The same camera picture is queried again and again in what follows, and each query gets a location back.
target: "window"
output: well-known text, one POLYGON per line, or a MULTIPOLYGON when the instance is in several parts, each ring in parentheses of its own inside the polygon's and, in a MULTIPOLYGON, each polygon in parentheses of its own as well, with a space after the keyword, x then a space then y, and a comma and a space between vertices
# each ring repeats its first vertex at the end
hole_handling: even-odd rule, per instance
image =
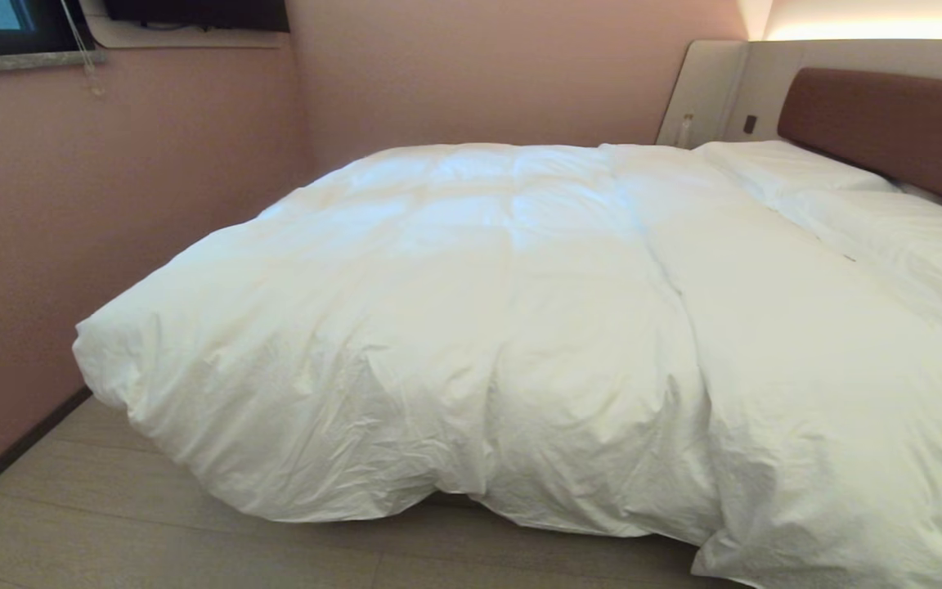
MULTIPOLYGON (((79 33, 88 34, 78 0, 68 8, 79 33)), ((0 56, 78 49, 61 0, 0 0, 0 56)))

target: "bed frame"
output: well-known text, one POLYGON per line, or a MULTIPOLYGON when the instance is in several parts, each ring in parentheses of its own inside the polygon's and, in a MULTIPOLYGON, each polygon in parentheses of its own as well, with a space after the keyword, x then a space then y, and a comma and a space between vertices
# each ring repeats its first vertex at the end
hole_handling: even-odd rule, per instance
POLYGON ((942 79, 801 70, 781 137, 942 196, 942 79))

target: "window sill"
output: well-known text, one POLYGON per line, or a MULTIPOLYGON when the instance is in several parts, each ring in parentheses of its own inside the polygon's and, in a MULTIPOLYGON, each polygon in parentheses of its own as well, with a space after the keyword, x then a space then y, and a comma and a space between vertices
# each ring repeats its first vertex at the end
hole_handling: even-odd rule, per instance
MULTIPOLYGON (((107 52, 90 52, 94 63, 104 63, 107 52)), ((22 56, 0 56, 0 71, 31 70, 36 67, 57 67, 63 65, 81 65, 81 52, 25 53, 22 56)))

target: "bed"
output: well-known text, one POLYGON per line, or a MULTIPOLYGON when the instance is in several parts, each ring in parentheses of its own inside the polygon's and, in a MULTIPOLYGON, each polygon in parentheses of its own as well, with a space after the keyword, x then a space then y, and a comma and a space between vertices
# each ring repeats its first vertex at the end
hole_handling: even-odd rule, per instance
POLYGON ((464 493, 754 587, 942 588, 942 204, 890 182, 942 198, 942 82, 803 70, 781 134, 376 154, 179 254, 75 357, 247 514, 464 493))

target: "baseboard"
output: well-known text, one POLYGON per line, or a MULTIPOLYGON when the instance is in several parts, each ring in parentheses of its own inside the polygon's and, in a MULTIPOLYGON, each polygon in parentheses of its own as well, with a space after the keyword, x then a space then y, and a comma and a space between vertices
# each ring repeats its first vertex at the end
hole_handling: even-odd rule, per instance
POLYGON ((86 402, 86 399, 89 399, 92 395, 93 392, 90 392, 89 388, 82 387, 82 390, 71 395, 66 402, 61 403, 60 406, 47 415, 45 419, 39 421, 33 428, 29 429, 29 432, 24 434, 19 440, 16 440, 15 443, 0 455, 0 474, 4 473, 12 463, 23 456, 24 452, 31 450, 31 447, 38 443, 38 440, 44 438, 46 434, 52 431, 53 428, 56 428, 61 421, 64 421, 65 417, 70 415, 75 409, 78 409, 79 405, 86 402))

